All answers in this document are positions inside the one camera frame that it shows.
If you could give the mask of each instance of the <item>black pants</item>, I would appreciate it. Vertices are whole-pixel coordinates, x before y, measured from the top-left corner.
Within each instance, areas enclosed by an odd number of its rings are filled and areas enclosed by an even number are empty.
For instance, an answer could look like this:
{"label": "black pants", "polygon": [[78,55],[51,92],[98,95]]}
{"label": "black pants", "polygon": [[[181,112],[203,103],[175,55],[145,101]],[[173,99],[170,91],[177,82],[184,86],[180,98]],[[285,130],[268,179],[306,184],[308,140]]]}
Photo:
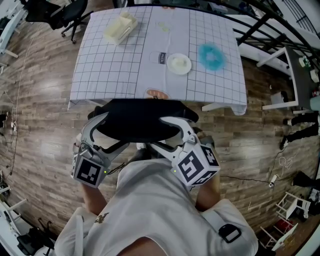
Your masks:
{"label": "black pants", "polygon": [[150,160],[151,158],[152,156],[150,151],[147,148],[142,148],[135,152],[135,154],[127,164],[135,161]]}
{"label": "black pants", "polygon": [[320,191],[320,179],[311,179],[302,171],[293,178],[293,185],[303,188],[313,188]]}
{"label": "black pants", "polygon": [[4,127],[4,121],[6,118],[7,116],[5,114],[0,114],[0,128]]}
{"label": "black pants", "polygon": [[293,142],[295,140],[299,140],[302,138],[318,135],[318,129],[319,129],[318,112],[306,113],[306,114],[299,115],[299,116],[291,119],[291,124],[293,126],[298,123],[304,123],[304,122],[315,123],[315,124],[311,125],[308,128],[305,128],[303,130],[299,130],[299,131],[295,132],[294,134],[288,135],[286,138],[289,142]]}
{"label": "black pants", "polygon": [[147,145],[147,148],[138,149],[127,164],[135,162],[135,161],[150,160],[152,157],[154,157],[156,159],[164,158],[161,154],[159,154],[157,151],[155,151],[152,147]]}

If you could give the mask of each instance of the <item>black buckle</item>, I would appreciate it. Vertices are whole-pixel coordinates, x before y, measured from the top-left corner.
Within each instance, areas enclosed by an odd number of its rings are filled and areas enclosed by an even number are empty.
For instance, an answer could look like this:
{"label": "black buckle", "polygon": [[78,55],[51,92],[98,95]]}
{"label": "black buckle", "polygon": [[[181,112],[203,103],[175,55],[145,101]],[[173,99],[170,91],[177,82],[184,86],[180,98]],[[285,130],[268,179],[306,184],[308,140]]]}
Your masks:
{"label": "black buckle", "polygon": [[[230,236],[234,232],[237,232],[238,234],[229,240],[228,236]],[[223,240],[226,241],[228,244],[230,244],[241,236],[241,230],[232,224],[225,224],[219,229],[219,236],[222,237]]]}

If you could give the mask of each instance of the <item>red object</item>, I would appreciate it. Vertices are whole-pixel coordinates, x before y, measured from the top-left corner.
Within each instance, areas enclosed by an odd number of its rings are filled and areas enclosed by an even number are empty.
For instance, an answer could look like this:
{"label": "red object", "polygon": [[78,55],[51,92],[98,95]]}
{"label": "red object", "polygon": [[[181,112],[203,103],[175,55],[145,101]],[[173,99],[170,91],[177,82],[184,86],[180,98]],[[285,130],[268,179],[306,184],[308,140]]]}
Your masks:
{"label": "red object", "polygon": [[292,225],[288,224],[287,222],[283,221],[282,219],[278,220],[277,223],[275,224],[276,228],[280,230],[282,233],[287,233],[290,229],[292,229],[293,222],[288,220],[289,223]]}

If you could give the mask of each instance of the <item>blue stain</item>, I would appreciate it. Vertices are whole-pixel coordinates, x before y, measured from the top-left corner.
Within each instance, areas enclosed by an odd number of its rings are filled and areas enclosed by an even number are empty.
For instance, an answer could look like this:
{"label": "blue stain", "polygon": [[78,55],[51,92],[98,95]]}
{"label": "blue stain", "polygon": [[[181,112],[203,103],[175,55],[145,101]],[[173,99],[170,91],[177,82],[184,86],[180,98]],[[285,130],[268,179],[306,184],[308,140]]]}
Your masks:
{"label": "blue stain", "polygon": [[202,44],[199,47],[200,63],[209,70],[220,70],[226,65],[224,53],[213,43]]}

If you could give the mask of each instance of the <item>grid pattern tablecloth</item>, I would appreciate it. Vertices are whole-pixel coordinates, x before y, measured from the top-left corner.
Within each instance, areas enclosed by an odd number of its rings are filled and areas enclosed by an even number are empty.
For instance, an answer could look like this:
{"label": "grid pattern tablecloth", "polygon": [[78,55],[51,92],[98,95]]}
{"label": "grid pattern tablecloth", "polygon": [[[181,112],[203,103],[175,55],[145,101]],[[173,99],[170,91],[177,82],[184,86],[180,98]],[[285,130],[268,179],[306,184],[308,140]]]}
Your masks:
{"label": "grid pattern tablecloth", "polygon": [[[138,26],[116,46],[105,40],[103,31],[121,12],[135,16]],[[197,61],[199,45],[204,43],[221,49],[224,69],[212,71]],[[161,53],[189,56],[191,71],[184,76],[172,74],[158,62]],[[77,57],[70,101],[149,98],[150,90],[173,100],[226,104],[236,115],[244,114],[245,79],[229,21],[180,8],[140,6],[94,12]]]}

